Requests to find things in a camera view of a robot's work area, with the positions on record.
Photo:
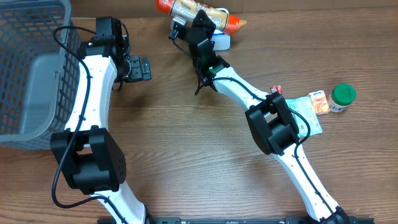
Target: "wooden surface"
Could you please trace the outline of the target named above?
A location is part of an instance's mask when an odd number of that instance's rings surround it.
[[[282,85],[286,98],[329,93],[339,83],[355,87],[357,100],[345,112],[319,117],[323,134],[312,136],[305,152],[348,214],[397,223],[398,8],[241,16],[247,26],[220,54],[255,87]],[[132,52],[149,57],[153,79],[112,93],[109,131],[126,155],[129,185],[151,213],[305,215],[283,168],[252,140],[244,111],[209,88],[193,95],[197,76],[167,39],[169,18],[123,22]],[[94,29],[92,20],[75,24]],[[56,168],[50,151],[0,148],[0,223],[94,223],[109,216],[99,202],[57,208],[50,195]],[[58,186],[63,203],[86,197],[63,177]]]
[[[288,10],[347,9],[398,6],[396,0],[196,0],[211,7],[224,7],[231,13]],[[114,16],[117,18],[162,17],[156,0],[70,0],[74,17]]]

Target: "gray plastic bin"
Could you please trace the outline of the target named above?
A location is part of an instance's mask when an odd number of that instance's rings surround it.
[[[48,149],[72,112],[78,60],[53,40],[53,30],[73,25],[69,1],[0,2],[0,144]],[[58,38],[76,51],[76,30]]]

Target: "red package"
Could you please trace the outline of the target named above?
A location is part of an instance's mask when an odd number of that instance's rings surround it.
[[[282,87],[280,85],[271,87],[271,93],[276,93],[276,92],[282,94]]]

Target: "bottle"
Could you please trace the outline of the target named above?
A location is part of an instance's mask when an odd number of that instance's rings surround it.
[[[352,104],[356,98],[354,87],[342,83],[335,87],[328,97],[329,108],[331,112],[342,112],[347,106]]]

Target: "object on table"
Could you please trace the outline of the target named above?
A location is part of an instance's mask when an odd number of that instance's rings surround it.
[[[304,96],[294,100],[286,100],[286,103],[290,109],[297,111],[308,121],[311,128],[310,135],[322,133],[322,127],[319,124],[317,115],[313,110],[311,98],[309,96]],[[304,121],[301,120],[297,115],[293,114],[293,117],[300,130],[298,136],[305,137],[308,133],[307,125],[305,125]]]
[[[202,9],[216,24],[216,28],[228,35],[233,35],[247,23],[234,15],[192,0],[156,0],[155,6],[169,16],[181,16],[191,22]]]
[[[280,85],[271,87],[271,93],[276,93],[276,92],[282,94],[282,87]]]
[[[308,94],[311,98],[313,110],[316,115],[328,114],[330,112],[325,91],[319,90]]]
[[[331,112],[342,112],[347,106],[352,104],[356,98],[356,91],[353,86],[342,83],[335,87],[328,97]]]

